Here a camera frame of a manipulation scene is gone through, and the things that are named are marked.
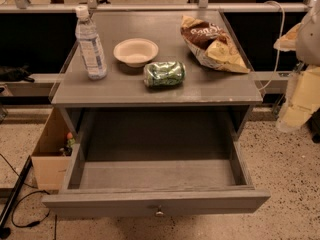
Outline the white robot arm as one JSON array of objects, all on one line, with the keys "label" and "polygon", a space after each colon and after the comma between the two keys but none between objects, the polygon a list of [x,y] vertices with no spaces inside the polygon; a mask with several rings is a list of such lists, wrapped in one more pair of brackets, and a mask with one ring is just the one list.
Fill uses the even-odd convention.
[{"label": "white robot arm", "polygon": [[278,51],[295,51],[305,70],[295,69],[289,76],[276,127],[281,132],[301,128],[320,109],[320,9],[314,6],[285,35],[274,43]]}]

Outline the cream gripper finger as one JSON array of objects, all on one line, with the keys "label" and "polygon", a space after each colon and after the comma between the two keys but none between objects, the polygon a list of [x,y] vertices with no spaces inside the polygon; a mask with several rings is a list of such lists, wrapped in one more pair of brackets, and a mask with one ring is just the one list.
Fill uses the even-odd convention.
[{"label": "cream gripper finger", "polygon": [[301,24],[298,23],[293,26],[286,34],[282,35],[280,38],[276,40],[273,47],[276,50],[288,52],[288,51],[295,51],[296,50],[296,39],[298,30]]},{"label": "cream gripper finger", "polygon": [[304,71],[292,73],[285,98],[276,128],[289,133],[300,129],[320,108],[320,67],[309,65]]}]

